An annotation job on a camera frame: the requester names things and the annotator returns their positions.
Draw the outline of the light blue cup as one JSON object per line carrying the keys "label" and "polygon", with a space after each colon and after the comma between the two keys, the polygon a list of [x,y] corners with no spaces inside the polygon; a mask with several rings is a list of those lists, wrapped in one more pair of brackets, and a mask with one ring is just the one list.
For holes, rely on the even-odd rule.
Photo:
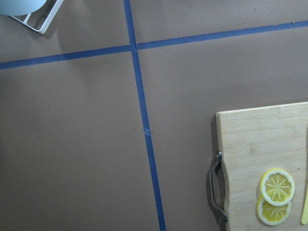
{"label": "light blue cup", "polygon": [[19,16],[40,9],[46,0],[0,0],[0,14]]}

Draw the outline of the yellow plastic knife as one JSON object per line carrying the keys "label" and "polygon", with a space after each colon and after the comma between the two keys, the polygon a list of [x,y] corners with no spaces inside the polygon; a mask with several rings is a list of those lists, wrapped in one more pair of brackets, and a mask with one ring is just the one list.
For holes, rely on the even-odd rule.
{"label": "yellow plastic knife", "polygon": [[306,181],[306,195],[300,222],[302,225],[308,224],[308,181]]}

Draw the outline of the lemon slice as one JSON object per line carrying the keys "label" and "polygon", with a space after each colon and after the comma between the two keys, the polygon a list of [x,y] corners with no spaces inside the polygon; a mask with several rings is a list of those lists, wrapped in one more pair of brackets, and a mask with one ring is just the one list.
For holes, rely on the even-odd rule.
{"label": "lemon slice", "polygon": [[263,174],[260,180],[260,192],[269,204],[283,206],[293,199],[295,182],[286,170],[272,168]]}
{"label": "lemon slice", "polygon": [[262,196],[256,205],[257,217],[266,225],[277,226],[284,223],[291,214],[291,202],[276,206],[267,202]]}

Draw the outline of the upper lemon slice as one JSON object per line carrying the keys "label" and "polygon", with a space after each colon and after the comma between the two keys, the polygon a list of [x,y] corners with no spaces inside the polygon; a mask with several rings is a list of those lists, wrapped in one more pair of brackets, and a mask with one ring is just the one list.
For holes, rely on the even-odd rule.
{"label": "upper lemon slice", "polygon": [[272,168],[263,174],[260,180],[260,192],[269,204],[283,206],[293,199],[295,182],[286,170]]}

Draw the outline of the lower lemon slice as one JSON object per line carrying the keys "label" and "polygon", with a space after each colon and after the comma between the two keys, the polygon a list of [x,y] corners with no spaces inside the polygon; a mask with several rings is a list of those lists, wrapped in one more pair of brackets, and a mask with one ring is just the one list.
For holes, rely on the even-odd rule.
{"label": "lower lemon slice", "polygon": [[291,202],[276,206],[267,202],[262,196],[256,205],[257,217],[266,225],[277,226],[284,223],[291,214]]}

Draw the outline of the bamboo cutting board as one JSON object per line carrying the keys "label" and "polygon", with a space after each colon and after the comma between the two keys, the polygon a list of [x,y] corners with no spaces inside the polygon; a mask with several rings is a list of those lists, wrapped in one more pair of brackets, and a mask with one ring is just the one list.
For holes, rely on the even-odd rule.
{"label": "bamboo cutting board", "polygon": [[[228,231],[305,231],[301,223],[308,186],[306,102],[217,112],[218,149],[225,180],[223,221]],[[262,175],[286,170],[295,181],[290,216],[270,226],[257,216]]]}

